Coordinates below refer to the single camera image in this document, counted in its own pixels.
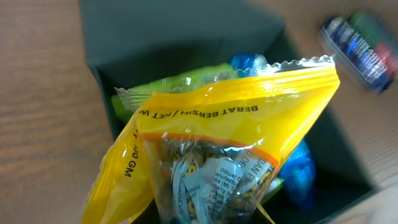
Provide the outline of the yellow Hacks candy bag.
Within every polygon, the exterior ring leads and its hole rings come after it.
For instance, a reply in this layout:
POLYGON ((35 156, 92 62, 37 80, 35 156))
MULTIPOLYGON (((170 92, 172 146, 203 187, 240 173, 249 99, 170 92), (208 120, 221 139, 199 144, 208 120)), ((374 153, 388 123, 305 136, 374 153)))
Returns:
POLYGON ((247 222, 339 87, 333 57, 149 92, 103 157, 82 223, 247 222))

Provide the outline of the green snack bag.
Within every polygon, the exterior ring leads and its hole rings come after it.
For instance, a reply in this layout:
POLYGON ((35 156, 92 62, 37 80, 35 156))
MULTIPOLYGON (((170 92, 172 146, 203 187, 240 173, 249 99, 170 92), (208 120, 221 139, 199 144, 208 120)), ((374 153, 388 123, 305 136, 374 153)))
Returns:
POLYGON ((278 92, 275 78, 239 78, 227 64, 119 89, 121 106, 133 115, 109 149, 115 188, 126 190, 131 203, 152 200, 146 140, 165 142, 167 162, 190 151, 211 157, 248 150, 279 165, 283 139, 265 111, 278 92))

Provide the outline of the blue wafer bar wrapper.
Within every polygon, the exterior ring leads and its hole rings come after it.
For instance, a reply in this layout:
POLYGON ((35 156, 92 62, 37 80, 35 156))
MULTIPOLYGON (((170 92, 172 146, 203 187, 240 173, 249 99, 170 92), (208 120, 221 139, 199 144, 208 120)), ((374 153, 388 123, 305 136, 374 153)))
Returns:
MULTIPOLYGON (((231 58, 230 64, 241 78, 271 75, 279 71, 267 63, 265 56, 258 54, 237 54, 231 58)), ((283 187, 294 205, 302 210, 310 209, 315 204, 315 179, 315 163, 306 141, 301 140, 271 183, 266 195, 283 187)))

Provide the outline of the dark blue Dairy Milk bar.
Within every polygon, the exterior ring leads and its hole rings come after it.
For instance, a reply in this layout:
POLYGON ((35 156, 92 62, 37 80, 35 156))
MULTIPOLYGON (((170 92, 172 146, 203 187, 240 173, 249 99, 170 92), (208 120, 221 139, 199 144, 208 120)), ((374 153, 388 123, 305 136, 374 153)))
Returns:
POLYGON ((323 46, 368 89, 384 92, 397 76, 397 57, 383 41, 374 47, 342 17, 331 17, 320 29, 323 46))

